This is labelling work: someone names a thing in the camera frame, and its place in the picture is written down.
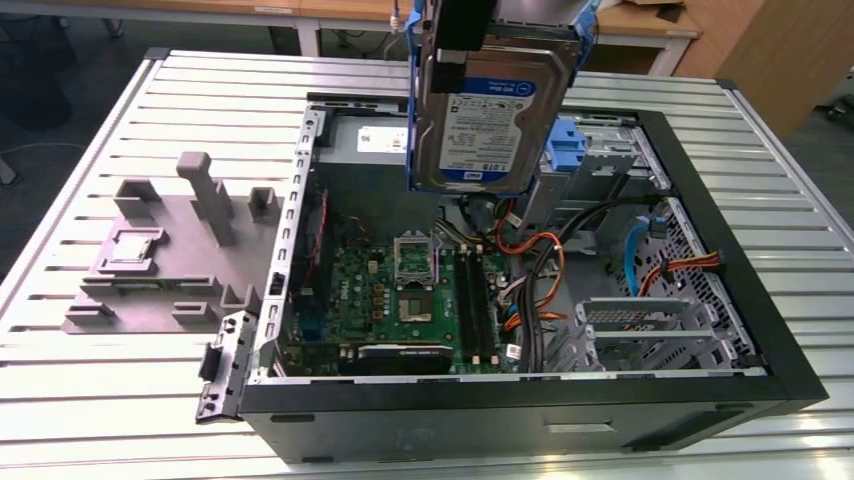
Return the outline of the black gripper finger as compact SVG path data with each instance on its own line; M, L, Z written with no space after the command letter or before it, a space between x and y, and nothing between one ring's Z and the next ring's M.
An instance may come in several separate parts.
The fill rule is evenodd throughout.
M430 92L461 93L469 55L482 49L498 2L438 1L430 29Z

